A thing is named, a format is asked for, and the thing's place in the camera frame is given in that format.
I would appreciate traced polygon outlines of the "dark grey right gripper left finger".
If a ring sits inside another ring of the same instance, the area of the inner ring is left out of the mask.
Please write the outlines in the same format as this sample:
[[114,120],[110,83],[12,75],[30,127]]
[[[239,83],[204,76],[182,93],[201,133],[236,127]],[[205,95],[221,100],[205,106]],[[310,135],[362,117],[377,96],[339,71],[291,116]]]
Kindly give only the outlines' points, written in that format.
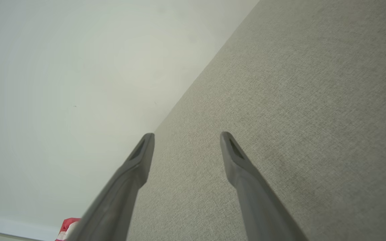
[[146,133],[81,217],[67,241],[126,241],[135,200],[146,183],[155,135]]

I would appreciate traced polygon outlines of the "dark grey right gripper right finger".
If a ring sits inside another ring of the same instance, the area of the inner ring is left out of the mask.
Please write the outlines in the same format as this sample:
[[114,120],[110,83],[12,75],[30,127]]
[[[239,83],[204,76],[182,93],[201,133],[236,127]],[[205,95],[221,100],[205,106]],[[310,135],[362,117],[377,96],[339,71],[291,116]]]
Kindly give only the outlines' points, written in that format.
[[308,241],[231,133],[220,134],[220,147],[227,179],[237,191],[248,241]]

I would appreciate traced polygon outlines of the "red Bulls basketball jersey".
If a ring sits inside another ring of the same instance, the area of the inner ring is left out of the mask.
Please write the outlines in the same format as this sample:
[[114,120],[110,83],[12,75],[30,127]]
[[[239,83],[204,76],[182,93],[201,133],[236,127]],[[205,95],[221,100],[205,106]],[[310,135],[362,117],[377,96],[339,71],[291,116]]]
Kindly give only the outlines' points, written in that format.
[[81,218],[68,218],[65,219],[60,228],[58,237],[55,241],[66,241],[67,238],[73,233],[75,227],[79,223]]

